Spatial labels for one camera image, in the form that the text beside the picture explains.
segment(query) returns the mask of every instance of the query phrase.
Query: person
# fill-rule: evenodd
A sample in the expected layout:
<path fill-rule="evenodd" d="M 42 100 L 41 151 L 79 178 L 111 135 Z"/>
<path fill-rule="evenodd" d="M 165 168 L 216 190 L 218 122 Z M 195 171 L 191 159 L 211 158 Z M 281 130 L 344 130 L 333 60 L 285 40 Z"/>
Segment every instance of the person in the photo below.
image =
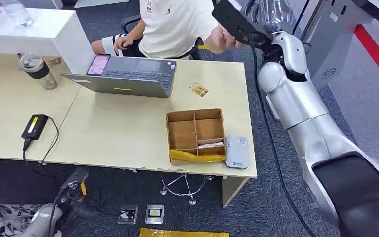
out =
<path fill-rule="evenodd" d="M 140 0 L 141 20 L 127 35 L 92 43 L 95 54 L 148 58 L 182 58 L 198 37 L 213 53 L 239 43 L 212 16 L 211 0 Z"/>

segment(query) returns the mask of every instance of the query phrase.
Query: plastic bag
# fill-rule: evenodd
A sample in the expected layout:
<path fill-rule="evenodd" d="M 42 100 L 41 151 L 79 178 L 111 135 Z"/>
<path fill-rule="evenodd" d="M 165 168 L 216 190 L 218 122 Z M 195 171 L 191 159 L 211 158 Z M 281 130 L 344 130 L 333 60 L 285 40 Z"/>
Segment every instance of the plastic bag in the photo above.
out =
<path fill-rule="evenodd" d="M 251 0 L 241 12 L 268 33 L 291 33 L 296 23 L 287 0 Z"/>
<path fill-rule="evenodd" d="M 169 157 L 171 159 L 193 162 L 220 162 L 226 160 L 226 156 L 222 155 L 197 156 L 189 152 L 183 152 L 178 150 L 169 150 Z"/>
<path fill-rule="evenodd" d="M 140 228 L 139 237 L 229 237 L 229 233 L 164 231 Z"/>

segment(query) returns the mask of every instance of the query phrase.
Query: yellow label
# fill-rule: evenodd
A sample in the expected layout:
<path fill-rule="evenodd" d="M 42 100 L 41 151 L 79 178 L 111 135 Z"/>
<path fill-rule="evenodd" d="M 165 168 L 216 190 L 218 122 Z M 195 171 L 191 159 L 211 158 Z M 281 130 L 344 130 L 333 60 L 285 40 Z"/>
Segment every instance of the yellow label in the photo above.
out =
<path fill-rule="evenodd" d="M 80 188 L 82 189 L 82 194 L 83 194 L 84 196 L 86 196 L 86 186 L 85 186 L 85 183 L 84 183 L 84 182 L 82 182 L 82 183 L 80 184 Z"/>
<path fill-rule="evenodd" d="M 207 49 L 208 50 L 207 46 L 205 46 L 205 45 L 199 45 L 198 49 Z"/>
<path fill-rule="evenodd" d="M 125 88 L 114 88 L 114 90 L 129 90 L 129 91 L 132 91 L 132 89 L 125 89 Z"/>
<path fill-rule="evenodd" d="M 37 120 L 38 120 L 38 117 L 33 118 L 33 122 L 31 123 L 30 128 L 28 129 L 27 133 L 31 133 L 33 131 L 33 128 L 36 125 Z"/>

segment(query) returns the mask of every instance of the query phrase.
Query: chair wheel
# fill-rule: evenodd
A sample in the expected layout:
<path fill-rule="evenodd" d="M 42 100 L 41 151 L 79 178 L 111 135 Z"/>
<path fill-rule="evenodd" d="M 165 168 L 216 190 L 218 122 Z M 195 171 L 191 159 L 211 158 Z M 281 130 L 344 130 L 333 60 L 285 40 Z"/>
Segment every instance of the chair wheel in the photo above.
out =
<path fill-rule="evenodd" d="M 160 194 L 166 195 L 166 194 L 168 194 L 168 190 L 166 190 L 166 188 L 163 187 L 163 189 L 160 191 Z"/>

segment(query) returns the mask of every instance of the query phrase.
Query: water bottle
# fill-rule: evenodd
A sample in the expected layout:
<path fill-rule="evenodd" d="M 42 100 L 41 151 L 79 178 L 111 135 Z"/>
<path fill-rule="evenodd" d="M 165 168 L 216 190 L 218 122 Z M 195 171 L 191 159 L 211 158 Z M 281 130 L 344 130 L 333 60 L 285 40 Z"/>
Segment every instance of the water bottle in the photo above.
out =
<path fill-rule="evenodd" d="M 4 11 L 19 27 L 28 27 L 33 23 L 31 16 L 18 0 L 0 0 Z"/>
<path fill-rule="evenodd" d="M 19 68 L 34 78 L 46 90 L 53 90 L 57 87 L 53 74 L 41 56 L 35 53 L 23 55 L 20 59 Z"/>

